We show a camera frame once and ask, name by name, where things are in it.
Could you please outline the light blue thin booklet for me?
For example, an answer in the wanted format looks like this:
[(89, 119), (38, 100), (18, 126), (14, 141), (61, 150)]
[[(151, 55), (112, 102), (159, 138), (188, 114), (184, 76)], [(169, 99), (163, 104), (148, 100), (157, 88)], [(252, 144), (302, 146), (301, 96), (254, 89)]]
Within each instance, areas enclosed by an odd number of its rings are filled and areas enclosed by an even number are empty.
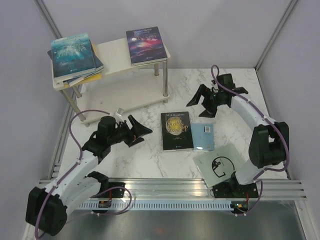
[(212, 123), (191, 123), (193, 148), (201, 151), (213, 151), (215, 148), (214, 125)]

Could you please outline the black gold emblem book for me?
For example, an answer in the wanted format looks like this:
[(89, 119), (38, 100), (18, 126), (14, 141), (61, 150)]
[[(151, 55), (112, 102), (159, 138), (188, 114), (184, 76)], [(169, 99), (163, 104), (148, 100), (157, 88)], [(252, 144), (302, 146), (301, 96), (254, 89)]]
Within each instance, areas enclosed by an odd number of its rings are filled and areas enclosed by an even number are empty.
[(161, 117), (162, 149), (164, 151), (194, 148), (188, 111), (163, 112)]

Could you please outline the white book black circle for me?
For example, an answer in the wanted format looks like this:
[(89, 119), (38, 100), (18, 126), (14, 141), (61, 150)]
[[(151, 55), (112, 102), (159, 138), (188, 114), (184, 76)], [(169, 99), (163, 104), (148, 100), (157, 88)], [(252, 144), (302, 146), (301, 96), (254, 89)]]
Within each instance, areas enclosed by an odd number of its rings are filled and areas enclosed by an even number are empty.
[(208, 188), (227, 181), (246, 162), (231, 143), (195, 157), (193, 161)]

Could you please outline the yellow Little Prince book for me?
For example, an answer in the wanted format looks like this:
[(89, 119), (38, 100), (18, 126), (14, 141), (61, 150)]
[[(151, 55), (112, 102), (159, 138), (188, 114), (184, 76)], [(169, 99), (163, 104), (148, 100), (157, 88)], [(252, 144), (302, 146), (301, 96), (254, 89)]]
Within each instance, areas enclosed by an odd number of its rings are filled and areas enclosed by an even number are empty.
[(94, 58), (94, 63), (95, 63), (95, 72), (68, 79), (63, 82), (64, 87), (75, 86), (76, 84), (80, 83), (81, 81), (84, 81), (86, 79), (90, 79), (96, 75), (101, 74), (102, 70), (104, 69), (104, 64), (102, 63), (102, 61), (98, 58), (98, 56), (96, 54), (95, 45), (91, 42), (90, 46), (91, 46), (91, 50), (92, 50), (92, 54), (93, 54), (93, 58)]

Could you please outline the purple galaxy cover book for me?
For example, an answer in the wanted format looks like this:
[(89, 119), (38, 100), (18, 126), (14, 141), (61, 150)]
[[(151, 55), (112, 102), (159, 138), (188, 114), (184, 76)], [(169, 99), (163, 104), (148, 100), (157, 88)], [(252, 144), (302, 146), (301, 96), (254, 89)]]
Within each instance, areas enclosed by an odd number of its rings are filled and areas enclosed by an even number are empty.
[(132, 66), (163, 62), (168, 55), (157, 26), (126, 31)]

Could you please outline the navy blue hardcover book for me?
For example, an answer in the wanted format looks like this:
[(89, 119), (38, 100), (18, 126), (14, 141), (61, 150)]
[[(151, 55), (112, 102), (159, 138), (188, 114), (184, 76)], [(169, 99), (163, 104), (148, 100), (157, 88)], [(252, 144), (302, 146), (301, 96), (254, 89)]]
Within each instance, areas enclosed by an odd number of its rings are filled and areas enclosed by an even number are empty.
[(94, 58), (94, 63), (96, 66), (95, 72), (90, 73), (90, 74), (85, 74), (83, 76), (79, 76), (79, 77), (73, 77), (67, 80), (64, 80), (62, 82), (56, 82), (54, 79), (53, 80), (53, 84), (58, 85), (59, 87), (65, 86), (65, 87), (73, 87), (76, 84), (84, 81), (84, 80), (91, 80), (94, 77), (100, 77), (102, 70), (104, 69), (104, 64), (102, 63), (102, 61), (97, 57), (96, 55), (96, 51), (93, 48), (93, 46), (91, 46), (92, 49), (92, 53), (93, 53), (93, 58)]

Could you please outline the teal ocean cover book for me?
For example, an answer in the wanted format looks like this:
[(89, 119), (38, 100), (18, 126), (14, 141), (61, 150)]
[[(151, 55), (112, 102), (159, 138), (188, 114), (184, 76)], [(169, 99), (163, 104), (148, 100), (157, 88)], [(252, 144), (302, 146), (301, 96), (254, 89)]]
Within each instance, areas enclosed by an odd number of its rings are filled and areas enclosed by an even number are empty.
[(91, 41), (87, 33), (51, 42), (53, 79), (64, 82), (96, 71)]

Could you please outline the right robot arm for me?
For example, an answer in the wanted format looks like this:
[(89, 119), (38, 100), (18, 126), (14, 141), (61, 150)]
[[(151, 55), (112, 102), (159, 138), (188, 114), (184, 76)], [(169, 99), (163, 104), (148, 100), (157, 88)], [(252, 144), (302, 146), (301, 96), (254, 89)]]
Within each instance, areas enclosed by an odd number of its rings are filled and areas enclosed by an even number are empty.
[(266, 171), (275, 172), (275, 166), (283, 163), (280, 172), (288, 168), (290, 162), (289, 126), (277, 122), (252, 101), (244, 87), (237, 87), (230, 73), (217, 75), (212, 83), (217, 89), (201, 84), (187, 106), (201, 104), (204, 111), (200, 117), (214, 118), (218, 107), (227, 105), (245, 121), (252, 131), (248, 148), (249, 159), (230, 178), (213, 186), (215, 198), (258, 198), (256, 183)]

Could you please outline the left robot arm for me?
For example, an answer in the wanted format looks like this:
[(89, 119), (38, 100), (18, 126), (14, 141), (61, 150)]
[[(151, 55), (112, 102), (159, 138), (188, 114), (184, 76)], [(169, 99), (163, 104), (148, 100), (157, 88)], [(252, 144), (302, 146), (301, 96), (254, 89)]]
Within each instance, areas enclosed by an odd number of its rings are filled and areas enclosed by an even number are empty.
[(29, 192), (25, 221), (34, 226), (35, 239), (57, 235), (79, 205), (91, 197), (103, 198), (113, 190), (109, 178), (94, 170), (113, 145), (123, 142), (132, 147), (152, 132), (132, 115), (128, 120), (118, 113), (103, 116), (96, 131), (79, 146), (79, 156), (73, 163), (45, 187), (36, 186)]

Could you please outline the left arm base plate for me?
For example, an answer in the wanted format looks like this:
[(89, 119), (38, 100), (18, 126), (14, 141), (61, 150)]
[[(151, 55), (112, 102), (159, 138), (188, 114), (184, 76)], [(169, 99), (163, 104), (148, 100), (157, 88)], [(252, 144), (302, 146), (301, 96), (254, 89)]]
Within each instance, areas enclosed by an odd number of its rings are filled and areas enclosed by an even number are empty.
[[(125, 187), (126, 184), (124, 182), (109, 182), (108, 184), (103, 184), (100, 187), (99, 194), (103, 191), (106, 191), (107, 189), (113, 188), (113, 187)], [(108, 192), (105, 192), (104, 194), (101, 194), (99, 198), (107, 199), (108, 201), (112, 200), (113, 198), (122, 198), (124, 196), (125, 190), (120, 188), (112, 189)]]

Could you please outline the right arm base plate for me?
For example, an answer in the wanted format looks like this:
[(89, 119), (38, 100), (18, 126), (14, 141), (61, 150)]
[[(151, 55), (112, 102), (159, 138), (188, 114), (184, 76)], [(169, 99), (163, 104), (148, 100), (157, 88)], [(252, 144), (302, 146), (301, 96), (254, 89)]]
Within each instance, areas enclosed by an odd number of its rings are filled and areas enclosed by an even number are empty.
[(249, 199), (258, 198), (259, 193), (255, 183), (231, 187), (228, 182), (221, 182), (212, 187), (213, 196), (217, 199)]

